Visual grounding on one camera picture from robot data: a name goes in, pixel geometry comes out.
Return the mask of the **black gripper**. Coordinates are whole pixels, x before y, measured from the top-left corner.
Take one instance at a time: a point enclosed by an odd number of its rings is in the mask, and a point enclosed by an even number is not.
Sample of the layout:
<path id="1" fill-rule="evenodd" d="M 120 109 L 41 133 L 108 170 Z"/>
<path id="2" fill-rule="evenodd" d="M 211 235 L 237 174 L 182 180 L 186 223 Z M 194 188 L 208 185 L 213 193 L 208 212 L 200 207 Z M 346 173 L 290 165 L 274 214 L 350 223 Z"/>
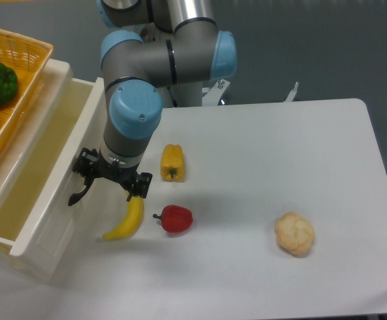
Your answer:
<path id="1" fill-rule="evenodd" d="M 97 149 L 84 147 L 73 165 L 73 172 L 80 174 L 87 183 L 93 176 L 104 178 L 121 185 L 128 193 L 127 202 L 132 197 L 147 197 L 153 175 L 151 173 L 137 173 L 138 164 L 133 167 L 120 167 L 116 162 L 108 163 L 102 155 L 97 159 Z"/>

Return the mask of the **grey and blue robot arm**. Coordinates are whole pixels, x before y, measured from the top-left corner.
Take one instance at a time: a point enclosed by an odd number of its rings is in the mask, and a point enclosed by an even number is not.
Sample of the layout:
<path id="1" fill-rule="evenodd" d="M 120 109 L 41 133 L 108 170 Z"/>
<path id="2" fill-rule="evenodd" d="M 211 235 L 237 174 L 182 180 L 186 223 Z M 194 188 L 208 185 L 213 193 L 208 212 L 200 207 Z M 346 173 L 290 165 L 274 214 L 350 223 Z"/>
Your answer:
<path id="1" fill-rule="evenodd" d="M 235 74 L 236 42 L 218 29 L 210 1 L 98 1 L 113 28 L 101 43 L 107 122 L 99 149 L 83 148 L 73 171 L 90 188 L 104 178 L 144 198 L 152 176 L 138 173 L 163 110 L 159 89 Z"/>

